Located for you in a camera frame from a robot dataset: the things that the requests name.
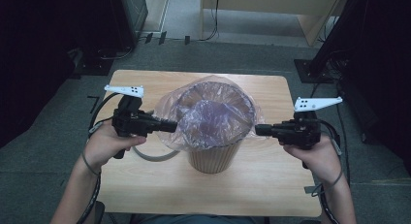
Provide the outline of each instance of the black cable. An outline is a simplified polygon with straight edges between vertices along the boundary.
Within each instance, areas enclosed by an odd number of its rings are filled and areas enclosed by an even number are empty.
[[[212,30],[209,37],[207,37],[206,39],[200,39],[199,41],[201,41],[201,42],[208,41],[208,40],[212,39],[215,36],[216,33],[217,33],[217,35],[219,35],[219,33],[218,33],[218,17],[217,17],[219,2],[220,2],[220,0],[217,0],[216,4],[215,4],[215,16],[214,16],[214,14],[211,10],[211,15],[212,15],[212,18],[214,19],[214,29]]]
[[[109,212],[109,218],[111,219],[111,222],[113,224],[117,224],[117,221],[115,220],[114,215],[112,215],[112,213],[110,213],[110,212]]]
[[[128,54],[130,54],[130,52],[131,51],[133,51],[133,48],[130,48],[129,50],[128,50],[128,52],[126,52],[125,54],[123,54],[123,55],[120,55],[120,56],[115,56],[115,57],[100,57],[100,59],[103,59],[103,60],[115,60],[115,59],[121,59],[121,58],[124,58],[124,57],[126,57]]]
[[[325,125],[327,129],[332,133],[332,138],[335,140],[336,144],[339,147],[339,145],[341,144],[341,139],[338,133],[336,132],[335,128],[325,120],[319,119],[319,121],[321,124]]]
[[[314,190],[311,192],[311,197],[321,196],[322,194],[326,193],[328,190],[331,190],[331,189],[339,182],[339,180],[342,178],[342,175],[343,175],[343,172],[342,172],[342,168],[341,168],[341,172],[339,173],[338,178],[330,185],[330,187],[329,187],[327,190],[324,190],[323,184],[322,184],[322,183],[319,183],[319,184],[314,188]]]
[[[344,139],[344,153],[345,153],[345,167],[347,168],[347,181],[348,185],[351,186],[351,171],[350,171],[350,161],[348,156],[348,143],[347,143],[347,134],[345,132],[344,122],[342,121],[341,113],[339,110],[339,105],[336,105],[336,111],[338,113],[339,122],[341,124],[342,129],[342,137]]]
[[[314,84],[314,86],[312,88],[311,95],[309,96],[309,98],[312,98],[314,96],[314,93],[315,93],[315,91],[317,90],[317,88],[320,84],[321,84],[320,82]]]
[[[91,199],[88,202],[88,205],[85,208],[84,213],[82,214],[81,218],[77,222],[78,224],[84,223],[85,219],[87,219],[91,210],[93,210],[94,204],[96,203],[96,200],[97,200],[97,196],[99,195],[99,192],[100,192],[100,184],[101,184],[101,173],[99,173],[99,175],[97,176],[97,182],[96,182],[96,186],[94,187],[93,195],[91,196]]]
[[[326,193],[324,192],[324,187],[323,186],[321,186],[320,203],[321,203],[321,207],[326,212],[326,215],[329,218],[330,222],[332,224],[339,224],[339,222],[336,220],[336,218],[332,214],[332,211],[329,208],[329,205],[327,203]]]
[[[111,99],[112,97],[114,97],[114,96],[116,96],[116,95],[118,95],[118,94],[119,94],[119,93],[115,93],[115,92],[114,92],[114,93],[110,94],[106,99],[104,99],[104,100],[102,101],[102,103],[100,103],[100,105],[97,107],[96,111],[93,113],[93,116],[91,116],[90,124],[88,125],[88,130],[90,130],[90,129],[93,128],[94,122],[96,121],[97,115],[99,114],[101,108],[106,104],[106,102],[109,101],[109,99]]]

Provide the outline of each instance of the chair leg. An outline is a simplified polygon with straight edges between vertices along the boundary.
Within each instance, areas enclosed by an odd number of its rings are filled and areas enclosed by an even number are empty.
[[[102,222],[103,219],[103,214],[104,214],[104,210],[106,209],[106,206],[99,201],[96,201],[96,205],[95,205],[95,218],[94,218],[94,223],[95,224],[100,224]]]

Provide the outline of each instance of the wrist strap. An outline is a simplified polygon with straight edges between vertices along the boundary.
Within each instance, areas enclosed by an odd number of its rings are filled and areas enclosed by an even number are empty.
[[[323,184],[319,183],[317,186],[315,186],[314,190],[312,191],[311,197],[317,197],[319,195],[325,194],[327,191],[332,189],[338,183],[338,181],[341,179],[341,177],[342,177],[342,168],[341,168],[341,172],[338,175],[338,178],[332,183],[332,185],[327,190],[321,189],[321,191],[318,192],[318,189],[323,187]]]
[[[94,174],[96,176],[99,176],[101,172],[99,172],[99,173],[94,172],[94,170],[91,168],[91,166],[87,163],[87,160],[85,160],[84,151],[81,153],[81,157],[82,157],[82,160],[85,163],[85,166],[87,166],[88,170],[90,170],[90,172],[92,174]]]

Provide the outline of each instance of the wooden table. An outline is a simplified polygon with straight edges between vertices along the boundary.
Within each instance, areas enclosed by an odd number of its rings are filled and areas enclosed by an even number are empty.
[[[317,41],[319,33],[334,11],[345,5],[341,0],[219,0],[218,10],[263,12],[298,15],[301,29],[310,46]],[[200,37],[203,38],[203,9],[215,9],[216,0],[201,0]]]
[[[292,118],[293,103],[283,77],[214,75],[234,81],[252,96],[266,123]],[[168,92],[206,76],[209,74],[120,70],[114,73],[111,85],[142,85],[141,110],[151,111]],[[115,96],[106,103],[97,120],[112,116],[119,99]],[[152,156],[171,151],[155,134],[148,135],[147,143],[138,148]],[[311,172],[276,139],[256,137],[244,140],[232,166],[216,175],[192,168],[186,152],[154,163],[131,150],[123,159],[111,159],[104,166],[98,200],[107,212],[318,216],[318,200],[304,192],[304,186],[313,184]]]

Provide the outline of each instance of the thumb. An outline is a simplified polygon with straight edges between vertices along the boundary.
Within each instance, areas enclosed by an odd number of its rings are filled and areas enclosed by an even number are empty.
[[[144,144],[145,142],[146,138],[142,136],[122,138],[121,141],[118,142],[118,146],[121,148],[127,148],[138,144]]]

